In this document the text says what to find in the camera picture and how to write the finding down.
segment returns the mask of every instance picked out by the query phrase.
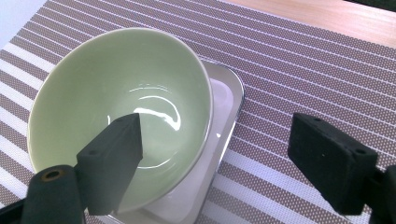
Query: ceramic bowl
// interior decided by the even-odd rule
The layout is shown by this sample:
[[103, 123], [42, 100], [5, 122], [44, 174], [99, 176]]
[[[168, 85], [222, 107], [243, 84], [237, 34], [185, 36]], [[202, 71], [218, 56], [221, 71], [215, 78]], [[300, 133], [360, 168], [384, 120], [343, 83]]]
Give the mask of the ceramic bowl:
[[120, 205], [140, 208], [169, 192], [204, 146], [213, 113], [205, 68], [177, 38], [145, 28], [99, 35], [70, 52], [35, 98], [28, 149], [35, 171], [75, 165], [112, 120], [140, 113], [143, 160]]

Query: bowl rim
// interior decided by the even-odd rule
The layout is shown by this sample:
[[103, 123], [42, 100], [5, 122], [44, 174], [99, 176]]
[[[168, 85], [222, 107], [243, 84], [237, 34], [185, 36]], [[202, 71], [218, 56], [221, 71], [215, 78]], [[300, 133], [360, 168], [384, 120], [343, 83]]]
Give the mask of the bowl rim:
[[193, 160], [191, 161], [191, 164], [186, 168], [186, 170], [180, 175], [179, 179], [177, 181], [175, 181], [169, 188], [167, 188], [164, 193], [162, 193], [161, 195], [159, 195], [158, 197], [152, 197], [150, 200], [147, 200], [144, 203], [141, 204], [136, 204], [135, 206], [130, 206], [127, 208], [124, 208], [122, 211], [120, 212], [127, 212], [127, 211], [133, 211], [133, 210], [137, 210], [139, 208], [142, 208], [146, 205], [148, 205], [149, 203], [152, 203], [158, 199], [160, 199], [163, 195], [166, 195], [167, 193], [169, 193], [175, 186], [177, 186], [186, 176], [187, 174], [191, 171], [192, 167], [195, 166], [196, 162], [198, 162], [198, 159], [201, 157], [202, 152], [204, 151], [206, 142], [207, 142], [207, 138], [208, 135], [210, 133], [211, 127], [212, 127], [212, 122], [213, 122], [213, 104], [214, 104], [214, 99], [213, 99], [213, 91], [212, 91], [212, 86], [210, 83], [210, 78], [209, 75], [207, 74], [207, 71], [205, 69], [205, 66], [203, 64], [203, 62], [201, 61], [201, 59], [198, 57], [198, 54], [192, 50], [192, 48], [190, 48], [190, 46], [188, 46], [185, 42], [183, 42], [182, 40], [180, 40], [179, 38], [177, 38], [175, 35], [172, 35], [170, 33], [167, 33], [165, 31], [159, 30], [159, 29], [153, 29], [153, 28], [146, 28], [146, 27], [129, 27], [129, 28], [120, 28], [120, 29], [116, 29], [116, 30], [112, 30], [109, 32], [105, 32], [103, 34], [94, 36], [93, 38], [81, 43], [79, 46], [77, 46], [76, 48], [72, 49], [70, 52], [68, 52], [64, 57], [62, 57], [62, 59], [55, 64], [55, 66], [51, 69], [51, 71], [49, 72], [49, 74], [47, 75], [47, 77], [45, 78], [45, 80], [43, 81], [43, 84], [41, 85], [40, 89], [38, 90], [34, 102], [32, 104], [31, 107], [31, 111], [29, 113], [29, 118], [28, 118], [28, 125], [27, 125], [27, 150], [28, 150], [28, 154], [29, 154], [29, 160], [32, 164], [34, 173], [38, 173], [39, 170], [38, 168], [35, 166], [34, 160], [31, 157], [31, 153], [32, 153], [32, 146], [31, 146], [31, 141], [32, 141], [32, 137], [31, 137], [31, 131], [33, 129], [32, 127], [32, 122], [31, 120], [34, 119], [34, 113], [35, 113], [35, 105], [36, 105], [36, 101], [37, 99], [40, 97], [42, 93], [42, 88], [46, 85], [46, 83], [48, 82], [48, 80], [52, 77], [53, 71], [55, 69], [57, 69], [59, 67], [60, 64], [62, 64], [68, 57], [71, 57], [71, 55], [73, 53], [75, 53], [77, 50], [83, 48], [84, 46], [86, 46], [87, 44], [91, 43], [92, 41], [96, 40], [97, 38], [106, 36], [106, 35], [114, 35], [115, 33], [121, 33], [121, 32], [139, 32], [139, 31], [145, 31], [145, 32], [152, 32], [154, 34], [157, 35], [165, 35], [167, 37], [172, 38], [174, 41], [178, 42], [178, 44], [180, 44], [180, 46], [182, 46], [184, 49], [186, 49], [195, 59], [196, 62], [198, 62], [199, 66], [201, 67], [202, 70], [202, 75], [204, 75], [205, 77], [205, 84], [209, 90], [209, 117], [207, 120], [207, 123], [205, 125], [205, 134], [204, 134], [204, 140], [202, 142], [202, 144], [200, 145], [199, 149], [196, 151], [195, 153], [195, 157], [193, 158]]

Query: tray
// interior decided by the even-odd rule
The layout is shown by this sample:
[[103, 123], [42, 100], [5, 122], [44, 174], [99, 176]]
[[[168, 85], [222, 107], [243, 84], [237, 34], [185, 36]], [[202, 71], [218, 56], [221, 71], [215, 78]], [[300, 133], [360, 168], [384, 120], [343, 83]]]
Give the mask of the tray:
[[186, 224], [200, 214], [212, 179], [228, 146], [244, 99], [239, 77], [229, 68], [203, 60], [214, 95], [214, 116], [203, 154], [171, 192], [137, 211], [98, 217], [105, 223]]

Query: striped placemat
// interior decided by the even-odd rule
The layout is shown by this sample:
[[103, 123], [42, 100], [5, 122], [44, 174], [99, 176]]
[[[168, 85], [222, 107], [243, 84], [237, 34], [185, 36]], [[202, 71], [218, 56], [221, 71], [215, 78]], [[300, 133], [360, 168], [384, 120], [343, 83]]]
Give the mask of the striped placemat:
[[[197, 223], [367, 223], [341, 217], [287, 156], [291, 114], [326, 119], [396, 163], [396, 50], [215, 0], [49, 0], [0, 51], [0, 206], [33, 175], [29, 111], [72, 49], [124, 27], [169, 32], [241, 77], [246, 98]], [[100, 223], [90, 217], [91, 223]]]

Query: wooden table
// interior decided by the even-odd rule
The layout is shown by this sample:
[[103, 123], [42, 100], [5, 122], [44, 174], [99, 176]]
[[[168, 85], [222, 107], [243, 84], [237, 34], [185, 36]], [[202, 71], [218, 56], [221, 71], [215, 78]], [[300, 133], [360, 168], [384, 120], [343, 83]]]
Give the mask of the wooden table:
[[396, 13], [342, 0], [227, 0], [240, 6], [396, 48]]

